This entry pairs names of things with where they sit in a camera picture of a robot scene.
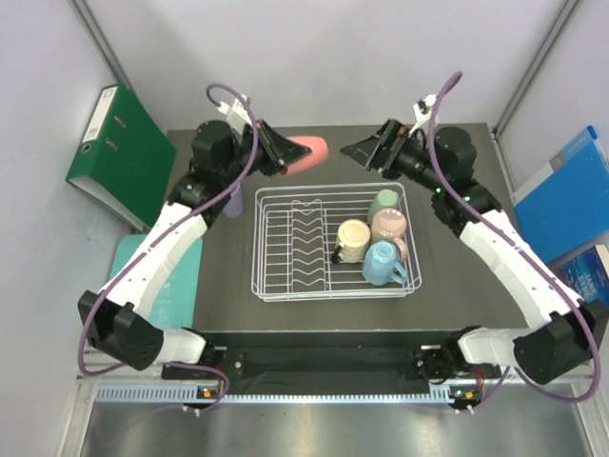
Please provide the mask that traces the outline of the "white wire dish rack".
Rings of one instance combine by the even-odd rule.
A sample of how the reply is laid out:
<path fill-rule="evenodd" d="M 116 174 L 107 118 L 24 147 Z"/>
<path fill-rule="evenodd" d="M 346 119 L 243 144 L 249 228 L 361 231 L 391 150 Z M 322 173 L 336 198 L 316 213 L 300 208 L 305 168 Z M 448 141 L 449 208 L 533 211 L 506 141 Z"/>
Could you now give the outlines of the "white wire dish rack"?
<path fill-rule="evenodd" d="M 406 281 L 373 286 L 361 263 L 332 262 L 340 225 L 367 221 L 374 197 L 390 189 L 398 210 L 410 218 L 406 191 L 399 183 L 364 183 L 261 188 L 255 192 L 251 291 L 266 302 L 397 298 L 414 293 L 422 274 L 413 230 L 403 240 Z"/>

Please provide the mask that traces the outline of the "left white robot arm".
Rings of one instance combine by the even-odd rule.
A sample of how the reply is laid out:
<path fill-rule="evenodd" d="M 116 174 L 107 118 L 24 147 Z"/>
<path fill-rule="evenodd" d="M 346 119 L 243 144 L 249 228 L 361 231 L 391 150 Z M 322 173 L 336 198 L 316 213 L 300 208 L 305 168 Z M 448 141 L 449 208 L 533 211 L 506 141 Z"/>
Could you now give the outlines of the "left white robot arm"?
<path fill-rule="evenodd" d="M 86 291 L 77 308 L 83 323 L 77 349 L 80 371 L 90 376 L 85 348 L 144 370 L 182 363 L 195 377 L 215 369 L 216 356 L 193 330 L 162 329 L 148 316 L 154 302 L 193 244 L 200 241 L 248 176 L 288 175 L 313 168 L 328 155 L 316 136 L 284 137 L 263 120 L 235 129 L 227 121 L 200 125 L 191 142 L 186 173 L 175 183 L 160 215 L 128 262 L 99 291 Z"/>

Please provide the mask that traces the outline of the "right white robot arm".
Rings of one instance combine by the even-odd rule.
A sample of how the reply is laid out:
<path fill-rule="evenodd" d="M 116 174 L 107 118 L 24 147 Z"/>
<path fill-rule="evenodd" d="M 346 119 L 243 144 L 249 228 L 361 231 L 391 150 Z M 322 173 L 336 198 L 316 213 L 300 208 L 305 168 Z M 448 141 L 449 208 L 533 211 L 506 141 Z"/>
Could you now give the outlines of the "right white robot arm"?
<path fill-rule="evenodd" d="M 463 377 L 492 364 L 546 385 L 592 359 L 608 307 L 584 301 L 519 237 L 500 202 L 474 178 L 477 151 L 465 130 L 443 127 L 427 141 L 420 129 L 410 133 L 389 119 L 341 152 L 385 179 L 405 176 L 431 190 L 437 218 L 483 260 L 524 316 L 525 329 L 473 326 L 452 333 L 442 345 L 451 374 Z"/>

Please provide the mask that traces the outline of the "green cup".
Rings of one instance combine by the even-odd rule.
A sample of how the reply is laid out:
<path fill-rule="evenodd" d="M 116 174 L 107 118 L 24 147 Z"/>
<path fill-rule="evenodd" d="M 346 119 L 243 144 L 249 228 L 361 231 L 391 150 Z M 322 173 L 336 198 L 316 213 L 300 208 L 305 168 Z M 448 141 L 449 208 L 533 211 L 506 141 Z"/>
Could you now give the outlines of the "green cup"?
<path fill-rule="evenodd" d="M 367 213 L 367 223 L 371 224 L 374 216 L 381 209 L 398 209 L 400 195 L 392 189 L 380 190 L 372 200 Z"/>

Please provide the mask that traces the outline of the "purple cup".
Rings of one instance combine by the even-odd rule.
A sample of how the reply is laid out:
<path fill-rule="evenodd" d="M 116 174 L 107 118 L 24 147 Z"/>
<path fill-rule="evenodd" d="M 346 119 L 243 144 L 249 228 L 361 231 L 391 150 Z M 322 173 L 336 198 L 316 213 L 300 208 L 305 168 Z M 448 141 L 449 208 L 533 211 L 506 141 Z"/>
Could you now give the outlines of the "purple cup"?
<path fill-rule="evenodd" d="M 223 214 L 231 219 L 238 218 L 244 211 L 244 198 L 241 186 L 237 186 L 230 194 L 230 198 L 226 203 Z"/>

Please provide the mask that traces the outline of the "red cup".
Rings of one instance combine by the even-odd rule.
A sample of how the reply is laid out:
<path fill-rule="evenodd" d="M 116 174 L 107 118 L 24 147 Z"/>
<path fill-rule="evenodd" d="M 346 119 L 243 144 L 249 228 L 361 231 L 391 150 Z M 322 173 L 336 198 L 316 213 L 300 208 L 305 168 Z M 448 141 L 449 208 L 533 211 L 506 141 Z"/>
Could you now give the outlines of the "red cup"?
<path fill-rule="evenodd" d="M 312 169 L 324 162 L 329 154 L 328 144 L 324 138 L 319 136 L 289 136 L 288 140 L 305 146 L 310 153 L 304 158 L 291 164 L 284 172 L 284 176 L 293 175 L 307 169 Z"/>

